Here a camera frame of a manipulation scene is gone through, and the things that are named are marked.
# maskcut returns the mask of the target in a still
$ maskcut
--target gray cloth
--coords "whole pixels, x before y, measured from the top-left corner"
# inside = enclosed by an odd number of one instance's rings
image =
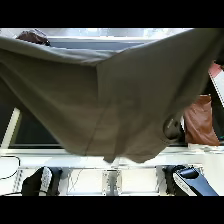
[[[68,152],[144,162],[178,137],[223,34],[194,29],[123,51],[0,37],[0,79]]]

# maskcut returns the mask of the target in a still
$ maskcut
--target floor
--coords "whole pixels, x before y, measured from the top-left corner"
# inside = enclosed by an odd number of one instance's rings
[[[0,35],[16,37],[24,30],[34,28],[0,28]],[[150,37],[155,39],[174,35],[191,28],[36,28],[47,36],[115,36]]]

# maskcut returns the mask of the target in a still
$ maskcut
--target brown bag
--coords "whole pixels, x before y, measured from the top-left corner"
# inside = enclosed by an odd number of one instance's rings
[[[212,107],[209,95],[201,95],[184,111],[184,129],[187,143],[220,145],[212,126]]]
[[[47,36],[38,29],[23,31],[16,39],[24,40],[27,42],[50,46]]]

